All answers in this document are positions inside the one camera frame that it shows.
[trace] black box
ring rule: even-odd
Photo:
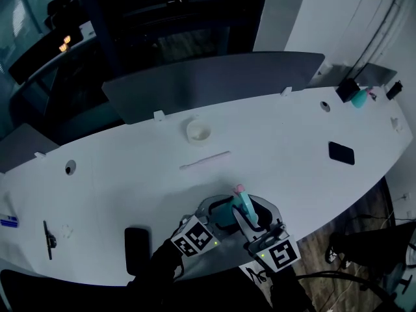
[[[359,92],[359,86],[353,79],[347,79],[341,83],[336,91],[339,98],[346,103]]]

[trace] black bracket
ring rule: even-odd
[[[45,236],[46,236],[46,246],[47,246],[47,252],[49,254],[49,260],[52,260],[52,248],[57,247],[57,239],[54,235],[52,235],[46,226],[46,221],[44,221],[44,229],[45,229]]]

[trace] teal object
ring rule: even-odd
[[[239,208],[251,223],[257,224],[259,220],[254,211],[252,201],[246,191],[238,192],[237,196],[223,205],[220,205],[212,210],[211,221],[217,223],[221,227],[227,227],[237,223],[233,215],[233,206]]]
[[[256,224],[259,220],[257,217],[257,214],[254,211],[252,201],[250,197],[248,196],[246,191],[239,192],[239,197],[242,201],[242,210],[248,215],[248,218],[252,223]]]
[[[357,109],[362,107],[367,100],[367,91],[366,90],[360,90],[352,99],[351,103],[353,106],[355,106]]]

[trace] small white bracket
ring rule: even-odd
[[[286,96],[287,96],[287,95],[289,95],[291,92],[292,92],[292,87],[291,87],[291,86],[287,86],[287,87],[285,88],[285,90],[284,90],[284,91],[282,91],[282,92],[280,93],[280,95],[281,95],[282,97],[286,97]]]
[[[391,127],[397,132],[400,133],[403,130],[403,126],[400,123],[398,118],[390,117]]]
[[[153,117],[155,118],[156,122],[161,122],[162,120],[164,120],[164,113],[162,110],[160,111],[155,111],[153,113]]]
[[[38,157],[39,159],[44,159],[44,158],[46,157],[46,154],[44,154],[44,153],[39,153],[39,152],[34,153],[34,155],[35,155],[36,157]]]

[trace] black phone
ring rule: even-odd
[[[328,147],[330,151],[330,159],[350,165],[354,165],[356,163],[354,150],[351,148],[342,146],[335,142],[330,142]]]
[[[139,276],[150,261],[150,238],[146,229],[128,227],[124,230],[125,266],[127,272]]]

